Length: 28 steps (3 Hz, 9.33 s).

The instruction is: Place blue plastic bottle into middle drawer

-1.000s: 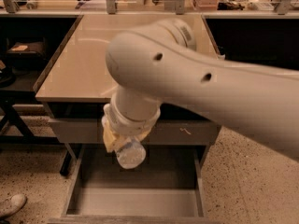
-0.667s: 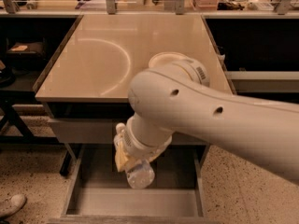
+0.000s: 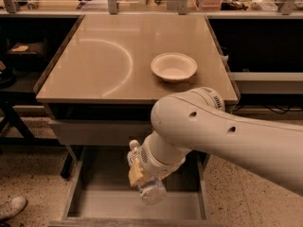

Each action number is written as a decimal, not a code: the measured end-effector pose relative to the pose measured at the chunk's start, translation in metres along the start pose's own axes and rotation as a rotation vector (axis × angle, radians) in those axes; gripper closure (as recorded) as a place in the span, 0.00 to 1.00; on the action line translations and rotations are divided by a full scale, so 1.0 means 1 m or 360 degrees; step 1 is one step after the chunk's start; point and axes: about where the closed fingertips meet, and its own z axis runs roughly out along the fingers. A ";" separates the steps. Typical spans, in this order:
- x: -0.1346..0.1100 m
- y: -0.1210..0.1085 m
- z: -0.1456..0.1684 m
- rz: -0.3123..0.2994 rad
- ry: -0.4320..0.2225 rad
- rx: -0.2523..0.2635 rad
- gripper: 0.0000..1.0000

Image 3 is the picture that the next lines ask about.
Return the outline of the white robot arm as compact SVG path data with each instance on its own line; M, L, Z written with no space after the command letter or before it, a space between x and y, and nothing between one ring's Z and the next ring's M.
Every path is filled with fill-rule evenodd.
M159 99L151 124L142 145L130 144L131 186L168 177L196 150L303 193L302 126L226 113L219 94L205 87Z

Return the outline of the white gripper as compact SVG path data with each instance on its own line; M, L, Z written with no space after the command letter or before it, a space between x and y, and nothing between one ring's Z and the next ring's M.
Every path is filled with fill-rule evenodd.
M182 165L187 155L160 135L149 135L137 148L137 153L138 158L133 160L129 170L131 187L143 185L149 175L160 179L168 177Z

